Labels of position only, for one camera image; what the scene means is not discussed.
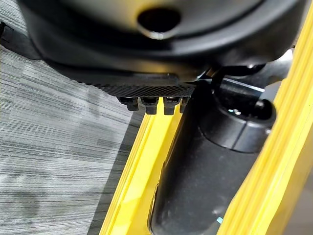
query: hole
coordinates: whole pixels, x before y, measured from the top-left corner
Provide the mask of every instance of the hole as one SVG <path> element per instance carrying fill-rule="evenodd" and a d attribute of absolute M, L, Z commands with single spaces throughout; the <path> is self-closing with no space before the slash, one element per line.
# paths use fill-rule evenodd
<path fill-rule="evenodd" d="M 145 10 L 138 16 L 137 26 L 143 35 L 163 40 L 176 34 L 180 18 L 180 13 L 174 9 L 153 8 Z"/>

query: black cylinder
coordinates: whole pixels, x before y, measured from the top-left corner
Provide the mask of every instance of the black cylinder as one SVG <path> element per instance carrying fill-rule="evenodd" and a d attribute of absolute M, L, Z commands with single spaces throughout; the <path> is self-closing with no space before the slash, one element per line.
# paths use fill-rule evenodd
<path fill-rule="evenodd" d="M 210 85 L 199 86 L 163 166 L 152 233 L 210 233 L 258 157 L 275 117 L 269 101 L 258 102 L 250 112 L 225 109 Z"/>

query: black plastic cover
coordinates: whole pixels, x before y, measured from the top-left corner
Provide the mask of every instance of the black plastic cover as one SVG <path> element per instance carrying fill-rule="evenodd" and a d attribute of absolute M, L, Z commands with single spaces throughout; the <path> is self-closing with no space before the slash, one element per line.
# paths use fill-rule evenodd
<path fill-rule="evenodd" d="M 104 85 L 110 85 L 107 70 L 171 73 L 181 83 L 196 81 L 212 63 L 237 66 L 275 60 L 293 43 L 306 2 L 263 1 L 215 30 L 159 41 L 120 32 L 60 1 L 18 0 L 31 39 L 46 62 L 52 67 L 62 65 L 58 71 L 66 71 L 73 79 L 80 76 L 77 69 L 83 68 L 96 83 Z M 169 78 L 163 84 L 171 82 Z M 134 84 L 136 76 L 127 79 L 127 85 Z"/>

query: gray carpet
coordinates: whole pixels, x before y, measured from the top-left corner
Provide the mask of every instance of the gray carpet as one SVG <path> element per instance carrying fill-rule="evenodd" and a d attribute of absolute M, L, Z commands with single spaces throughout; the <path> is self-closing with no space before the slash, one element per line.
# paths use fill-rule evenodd
<path fill-rule="evenodd" d="M 142 116 L 0 47 L 0 235 L 98 234 Z"/>

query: yellow metal bar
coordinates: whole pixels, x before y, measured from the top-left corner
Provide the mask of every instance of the yellow metal bar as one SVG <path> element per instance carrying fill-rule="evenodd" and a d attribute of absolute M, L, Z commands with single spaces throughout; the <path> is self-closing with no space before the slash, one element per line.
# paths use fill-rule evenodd
<path fill-rule="evenodd" d="M 148 235 L 148 215 L 163 163 L 174 138 L 181 114 L 146 115 L 117 186 L 101 235 Z"/>
<path fill-rule="evenodd" d="M 281 234 L 313 165 L 313 5 L 275 106 L 278 118 L 226 212 L 219 235 Z M 100 235 L 148 235 L 155 189 L 180 120 L 145 116 Z"/>

